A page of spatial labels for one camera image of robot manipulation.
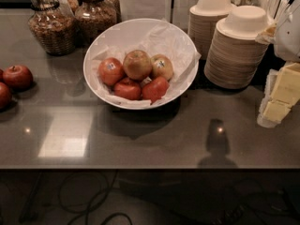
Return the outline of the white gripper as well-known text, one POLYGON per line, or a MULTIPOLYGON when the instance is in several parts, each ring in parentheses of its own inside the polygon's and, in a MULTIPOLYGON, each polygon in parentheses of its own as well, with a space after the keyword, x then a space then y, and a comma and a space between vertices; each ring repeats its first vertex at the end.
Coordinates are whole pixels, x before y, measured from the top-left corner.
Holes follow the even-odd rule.
POLYGON ((300 100, 300 0, 292 4, 278 19, 266 27, 255 41, 273 44, 275 55, 287 62, 280 70, 271 69, 266 78, 264 98, 259 108, 257 123, 274 128, 300 100))

